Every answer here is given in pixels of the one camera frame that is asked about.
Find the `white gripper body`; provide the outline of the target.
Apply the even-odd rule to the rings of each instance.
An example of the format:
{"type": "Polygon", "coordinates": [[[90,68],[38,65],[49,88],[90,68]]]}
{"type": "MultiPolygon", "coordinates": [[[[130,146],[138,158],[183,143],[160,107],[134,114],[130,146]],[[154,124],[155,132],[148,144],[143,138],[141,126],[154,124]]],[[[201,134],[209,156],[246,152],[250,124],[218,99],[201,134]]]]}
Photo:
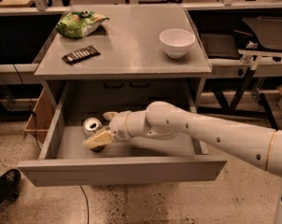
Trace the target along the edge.
{"type": "Polygon", "coordinates": [[[130,111],[116,114],[109,123],[109,129],[118,141],[129,141],[132,139],[126,125],[130,111]]]}

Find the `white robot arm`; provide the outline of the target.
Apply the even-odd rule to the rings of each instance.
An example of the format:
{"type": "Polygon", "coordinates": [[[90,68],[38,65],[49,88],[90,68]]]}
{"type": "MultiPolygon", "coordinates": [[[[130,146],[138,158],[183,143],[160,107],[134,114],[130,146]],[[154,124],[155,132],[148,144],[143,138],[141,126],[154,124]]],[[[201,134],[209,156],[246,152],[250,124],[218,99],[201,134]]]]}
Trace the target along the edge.
{"type": "MultiPolygon", "coordinates": [[[[83,132],[87,148],[101,147],[135,137],[172,139],[185,133],[272,175],[282,177],[282,131],[218,119],[185,111],[166,102],[153,102],[142,111],[105,112],[105,126],[86,119],[83,132]]],[[[282,224],[282,188],[274,224],[282,224]]]]}

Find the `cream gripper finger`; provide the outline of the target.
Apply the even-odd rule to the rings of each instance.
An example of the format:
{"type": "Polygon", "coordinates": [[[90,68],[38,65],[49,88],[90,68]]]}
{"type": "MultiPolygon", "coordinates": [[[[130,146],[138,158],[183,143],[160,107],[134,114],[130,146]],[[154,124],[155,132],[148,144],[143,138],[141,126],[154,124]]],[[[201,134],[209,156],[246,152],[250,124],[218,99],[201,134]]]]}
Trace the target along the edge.
{"type": "Polygon", "coordinates": [[[114,136],[111,131],[101,131],[88,137],[82,145],[86,148],[96,148],[112,143],[113,139],[114,136]]]}
{"type": "Polygon", "coordinates": [[[105,120],[111,121],[114,117],[118,115],[118,112],[109,111],[103,114],[105,120]]]}

